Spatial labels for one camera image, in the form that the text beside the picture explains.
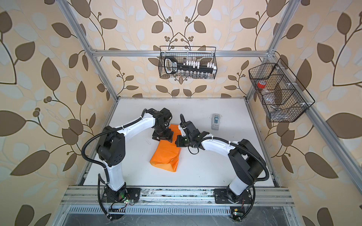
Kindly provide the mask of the orange wrapping paper sheet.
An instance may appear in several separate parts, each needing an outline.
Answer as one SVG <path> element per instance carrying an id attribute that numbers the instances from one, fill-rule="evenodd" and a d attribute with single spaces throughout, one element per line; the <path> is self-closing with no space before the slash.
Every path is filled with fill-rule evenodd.
<path id="1" fill-rule="evenodd" d="M 161 140 L 159 145 L 150 160 L 150 164 L 156 168 L 163 169 L 169 172 L 176 172 L 179 163 L 179 155 L 181 148 L 177 147 L 175 141 L 177 136 L 181 135 L 178 125 L 170 125 L 173 132 L 171 142 Z"/>

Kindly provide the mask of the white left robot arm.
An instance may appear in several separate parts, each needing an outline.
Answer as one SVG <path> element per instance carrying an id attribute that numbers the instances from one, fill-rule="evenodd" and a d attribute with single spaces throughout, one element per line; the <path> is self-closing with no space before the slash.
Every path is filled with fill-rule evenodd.
<path id="1" fill-rule="evenodd" d="M 144 109 L 138 119 L 125 125 L 104 128 L 98 142 L 97 153 L 105 165 L 107 187 L 110 191 L 122 192 L 126 188 L 121 166 L 126 154 L 126 143 L 149 128 L 154 130 L 153 140 L 172 142 L 173 132 L 169 128 L 172 117 L 171 112 L 166 108 L 161 111 L 150 108 Z"/>

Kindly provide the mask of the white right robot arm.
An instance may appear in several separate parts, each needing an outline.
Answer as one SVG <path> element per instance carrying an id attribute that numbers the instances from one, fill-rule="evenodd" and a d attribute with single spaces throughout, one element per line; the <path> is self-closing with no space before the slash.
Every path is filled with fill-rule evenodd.
<path id="1" fill-rule="evenodd" d="M 182 120 L 178 128 L 181 135 L 178 135 L 175 141 L 177 147 L 211 151 L 230 160 L 236 177 L 226 188 L 229 202 L 239 203 L 246 190 L 252 188 L 256 182 L 270 178 L 265 160 L 250 141 L 228 141 L 206 131 L 200 132 L 191 121 Z"/>

